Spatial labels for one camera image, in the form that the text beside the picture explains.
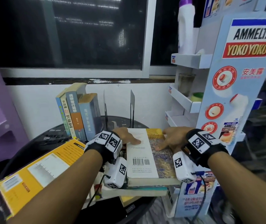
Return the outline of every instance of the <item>forearm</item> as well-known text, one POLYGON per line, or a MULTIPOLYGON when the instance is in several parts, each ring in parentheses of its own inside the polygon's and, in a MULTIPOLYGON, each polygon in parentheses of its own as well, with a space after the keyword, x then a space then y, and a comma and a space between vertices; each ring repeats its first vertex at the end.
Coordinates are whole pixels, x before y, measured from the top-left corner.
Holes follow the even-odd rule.
POLYGON ((95 150, 87 151, 40 191, 8 223, 73 223, 89 194, 102 162, 100 153, 95 150))
POLYGON ((208 165, 244 223, 266 223, 266 182, 224 152, 213 154, 208 165))

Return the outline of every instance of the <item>black cable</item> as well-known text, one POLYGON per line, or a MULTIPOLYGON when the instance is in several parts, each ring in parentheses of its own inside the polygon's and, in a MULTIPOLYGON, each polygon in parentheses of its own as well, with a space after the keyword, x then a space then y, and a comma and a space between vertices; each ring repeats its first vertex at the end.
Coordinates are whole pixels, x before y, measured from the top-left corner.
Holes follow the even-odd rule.
POLYGON ((96 194, 98 193, 98 191, 99 191, 99 188, 101 187, 101 184, 102 184, 102 181, 103 181, 103 179, 104 179, 104 177, 107 177, 107 178, 111 178, 110 176, 108 176, 107 174, 104 174, 103 175, 103 177, 102 177, 102 179, 101 179, 101 181, 100 181, 100 184, 99 184, 99 187, 97 188, 97 190, 95 191, 95 194, 93 195, 93 197, 91 198, 91 200, 89 201, 89 203, 88 203, 88 205, 87 205, 87 207, 89 207, 90 206, 90 204, 91 204, 91 202, 93 201, 93 199, 94 199, 94 197, 96 196, 96 194))
POLYGON ((199 213, 200 213, 200 211, 201 211, 201 209, 202 209, 202 207, 203 207, 203 204, 204 204, 204 202, 205 202, 206 195, 207 195, 207 186, 206 186, 206 184, 205 184, 205 180, 203 179, 203 177, 202 177, 200 174, 198 174, 198 175, 199 175, 199 176, 201 177, 201 179, 203 180, 203 184, 204 184, 204 186, 205 186, 205 193, 204 193, 204 195, 203 195, 202 202, 201 202, 201 204, 200 204, 200 206, 199 206, 199 208, 198 208, 198 211, 196 212, 196 214, 195 214, 194 217, 192 218, 192 221, 190 221, 190 219, 188 219, 188 218, 185 218, 190 224, 194 224, 195 220, 197 219, 197 217, 198 217, 198 215, 199 215, 199 213))

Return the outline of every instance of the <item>window frame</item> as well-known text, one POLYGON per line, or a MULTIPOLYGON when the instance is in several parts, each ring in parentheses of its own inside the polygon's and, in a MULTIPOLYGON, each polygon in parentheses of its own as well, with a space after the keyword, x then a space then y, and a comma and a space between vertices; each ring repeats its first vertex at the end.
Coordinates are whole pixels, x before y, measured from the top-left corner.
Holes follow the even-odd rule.
POLYGON ((141 70, 74 68, 0 68, 3 77, 16 78, 149 78, 150 75, 175 75, 175 66, 151 66, 153 28, 157 0, 147 0, 146 25, 141 70))

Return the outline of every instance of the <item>white wall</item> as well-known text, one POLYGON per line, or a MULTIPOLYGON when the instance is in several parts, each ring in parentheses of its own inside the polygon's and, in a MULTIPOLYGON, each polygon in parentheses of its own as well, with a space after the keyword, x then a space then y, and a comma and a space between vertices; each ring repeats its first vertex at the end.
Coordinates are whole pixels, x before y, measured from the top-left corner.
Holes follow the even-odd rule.
MULTIPOLYGON (((8 86, 29 139, 62 124, 55 97, 70 85, 8 86)), ((130 118, 130 91, 135 94, 135 120, 150 128, 166 128, 165 111, 171 108, 169 83, 89 84, 87 93, 97 93, 104 115, 103 91, 108 115, 130 118)))

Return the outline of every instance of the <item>glass cup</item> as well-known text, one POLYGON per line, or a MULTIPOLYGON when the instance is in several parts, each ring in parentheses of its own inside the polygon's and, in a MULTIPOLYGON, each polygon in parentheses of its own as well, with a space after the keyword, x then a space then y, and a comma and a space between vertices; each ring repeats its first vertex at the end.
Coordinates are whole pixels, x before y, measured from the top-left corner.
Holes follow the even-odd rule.
POLYGON ((194 74, 179 74, 178 91, 186 97, 189 96, 194 78, 194 74))

